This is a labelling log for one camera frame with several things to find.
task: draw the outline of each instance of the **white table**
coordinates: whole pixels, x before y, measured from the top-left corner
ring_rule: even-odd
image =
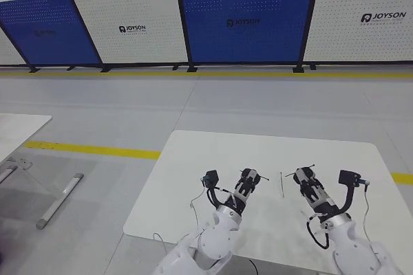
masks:
[[[284,178],[282,197],[279,173],[286,175],[311,164],[339,207],[346,198],[346,187],[337,183],[341,169],[370,180],[368,234],[386,246],[405,275],[413,275],[412,215],[376,146],[368,143],[174,131],[124,225],[124,233],[152,239],[158,232],[164,241],[177,243],[196,228],[189,203],[201,193],[200,178],[208,170],[218,171],[218,186],[233,190],[239,170],[254,168],[271,180],[262,179],[249,197],[240,230],[233,233],[233,253],[336,274],[334,245],[322,250],[311,239],[306,220],[313,212],[292,177]],[[205,194],[194,205],[200,224],[212,222],[214,207]],[[357,188],[348,212],[357,222],[360,237],[365,237],[365,211],[363,188]],[[317,238],[324,241],[322,234]]]
[[[38,229],[45,227],[65,198],[83,177],[83,174],[76,174],[65,190],[59,190],[56,186],[49,184],[50,179],[36,169],[31,161],[17,152],[18,148],[38,133],[51,119],[52,116],[50,115],[0,113],[0,165],[12,156],[25,172],[35,178],[42,187],[56,197],[55,202],[36,224]],[[15,169],[17,169],[17,166],[10,166],[5,169],[0,174],[0,183]]]

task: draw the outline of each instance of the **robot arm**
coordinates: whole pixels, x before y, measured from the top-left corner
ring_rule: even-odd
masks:
[[[246,200],[255,190],[260,176],[256,170],[244,169],[234,193],[216,187],[219,182],[215,170],[202,178],[210,202],[216,207],[213,213],[214,225],[206,224],[186,235],[177,246],[164,257],[153,275],[206,275],[217,274],[231,259],[231,231],[239,230]],[[228,199],[222,203],[215,196],[215,190],[228,192]],[[193,241],[198,239],[196,260],[189,251]]]
[[[338,182],[346,185],[348,192],[346,202],[340,209],[309,167],[297,169],[294,180],[300,185],[301,194],[315,211],[315,215],[307,223],[308,231],[323,249],[329,248],[329,239],[335,243],[333,257],[341,275],[403,275],[380,243],[358,238],[355,232],[356,223],[346,212],[352,204],[354,189],[359,187],[359,184],[364,184],[366,191],[370,182],[361,179],[360,174],[341,170]],[[319,217],[320,227],[327,230],[325,245],[320,244],[310,231],[309,223],[313,217]]]

